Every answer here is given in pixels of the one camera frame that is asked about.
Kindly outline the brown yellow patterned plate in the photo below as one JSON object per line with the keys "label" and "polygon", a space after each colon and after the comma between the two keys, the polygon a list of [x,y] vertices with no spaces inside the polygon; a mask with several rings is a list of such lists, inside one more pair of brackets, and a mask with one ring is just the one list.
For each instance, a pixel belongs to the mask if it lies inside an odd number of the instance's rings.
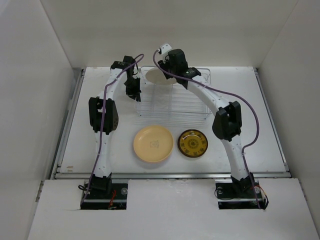
{"label": "brown yellow patterned plate", "polygon": [[187,129],[180,134],[177,146],[184,156],[199,158],[206,153],[209,142],[203,132],[197,129]]}

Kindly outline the yellow plastic plate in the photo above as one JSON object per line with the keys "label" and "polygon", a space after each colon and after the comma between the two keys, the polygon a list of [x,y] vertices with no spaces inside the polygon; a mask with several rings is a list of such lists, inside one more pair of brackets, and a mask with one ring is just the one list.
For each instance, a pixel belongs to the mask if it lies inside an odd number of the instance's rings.
{"label": "yellow plastic plate", "polygon": [[172,133],[161,125],[142,128],[134,137],[133,150],[137,157],[149,164],[165,161],[174,148]]}

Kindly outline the beige plastic plate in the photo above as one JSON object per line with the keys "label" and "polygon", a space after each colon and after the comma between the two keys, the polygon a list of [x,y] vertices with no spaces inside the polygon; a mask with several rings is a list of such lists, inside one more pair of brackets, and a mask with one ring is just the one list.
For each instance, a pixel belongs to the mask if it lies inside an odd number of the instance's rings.
{"label": "beige plastic plate", "polygon": [[148,70],[145,74],[145,78],[148,82],[155,85],[174,85],[177,83],[175,78],[166,79],[163,72],[157,68]]}

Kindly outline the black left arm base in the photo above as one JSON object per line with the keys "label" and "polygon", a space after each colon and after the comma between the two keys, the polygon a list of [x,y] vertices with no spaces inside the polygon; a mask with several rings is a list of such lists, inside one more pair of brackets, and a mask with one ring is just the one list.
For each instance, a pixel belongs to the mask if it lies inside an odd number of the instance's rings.
{"label": "black left arm base", "polygon": [[91,190],[80,203],[81,210],[126,210],[128,183],[113,183],[110,192]]}

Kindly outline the aluminium table frame rail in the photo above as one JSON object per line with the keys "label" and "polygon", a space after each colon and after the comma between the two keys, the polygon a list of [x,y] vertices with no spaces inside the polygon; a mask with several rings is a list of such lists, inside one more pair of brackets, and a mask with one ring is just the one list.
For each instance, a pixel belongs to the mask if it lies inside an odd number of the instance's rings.
{"label": "aluminium table frame rail", "polygon": [[[245,99],[241,104],[243,145],[249,170],[255,178],[288,178],[290,172],[262,92],[257,70],[252,66],[207,66],[201,71],[214,88],[235,93]],[[87,179],[96,159],[96,137],[89,121],[89,98],[97,96],[110,75],[108,67],[88,67],[75,89],[66,134],[56,157],[56,179]],[[182,179],[229,178],[230,164],[223,144],[212,132],[214,116],[206,119],[160,117],[137,113],[136,101],[128,98],[122,86],[115,100],[119,125],[113,132],[107,156],[114,178]],[[184,156],[177,146],[160,163],[146,163],[134,152],[137,132],[149,125],[166,127],[175,140],[187,129],[197,129],[208,140],[206,153],[198,158]]]}

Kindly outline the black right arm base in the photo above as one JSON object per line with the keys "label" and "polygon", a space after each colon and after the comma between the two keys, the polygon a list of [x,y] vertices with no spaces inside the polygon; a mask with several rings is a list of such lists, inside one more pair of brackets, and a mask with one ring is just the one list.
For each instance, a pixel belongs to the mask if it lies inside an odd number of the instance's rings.
{"label": "black right arm base", "polygon": [[266,210],[270,201],[266,192],[256,181],[249,190],[237,193],[231,182],[218,181],[215,183],[214,195],[220,210]]}

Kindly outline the white wire dish rack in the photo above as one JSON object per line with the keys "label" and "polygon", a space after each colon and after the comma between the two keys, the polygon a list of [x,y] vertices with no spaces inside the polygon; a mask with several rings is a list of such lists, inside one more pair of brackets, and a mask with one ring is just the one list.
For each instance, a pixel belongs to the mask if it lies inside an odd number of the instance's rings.
{"label": "white wire dish rack", "polygon": [[142,66],[139,69],[141,102],[135,104],[139,115],[162,118],[190,116],[206,119],[212,114],[211,110],[196,95],[182,85],[178,83],[158,85],[147,81],[146,73],[153,68],[156,67]]}

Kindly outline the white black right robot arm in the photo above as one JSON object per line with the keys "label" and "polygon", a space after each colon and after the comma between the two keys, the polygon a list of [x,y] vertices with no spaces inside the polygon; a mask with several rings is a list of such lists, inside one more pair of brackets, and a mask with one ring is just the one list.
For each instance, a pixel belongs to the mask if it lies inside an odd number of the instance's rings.
{"label": "white black right robot arm", "polygon": [[153,63],[162,71],[166,79],[176,82],[196,95],[213,113],[212,131],[221,140],[230,164],[232,193],[243,197],[250,191],[245,178],[249,176],[243,161],[241,145],[242,112],[238,101],[228,102],[219,93],[232,95],[212,88],[205,83],[201,72],[188,66],[185,53],[181,49],[157,49],[153,53]]}

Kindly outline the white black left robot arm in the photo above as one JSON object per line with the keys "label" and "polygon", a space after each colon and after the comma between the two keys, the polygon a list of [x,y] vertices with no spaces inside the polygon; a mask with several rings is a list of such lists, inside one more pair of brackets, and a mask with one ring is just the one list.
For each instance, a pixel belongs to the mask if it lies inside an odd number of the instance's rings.
{"label": "white black left robot arm", "polygon": [[125,87],[125,94],[136,102],[141,101],[140,76],[135,69],[144,54],[136,57],[124,56],[122,61],[115,61],[110,67],[110,75],[102,91],[96,97],[90,97],[89,124],[96,137],[96,159],[89,178],[90,183],[98,182],[94,192],[100,198],[111,195],[112,186],[104,181],[112,173],[111,161],[108,157],[111,137],[119,124],[116,97]]}

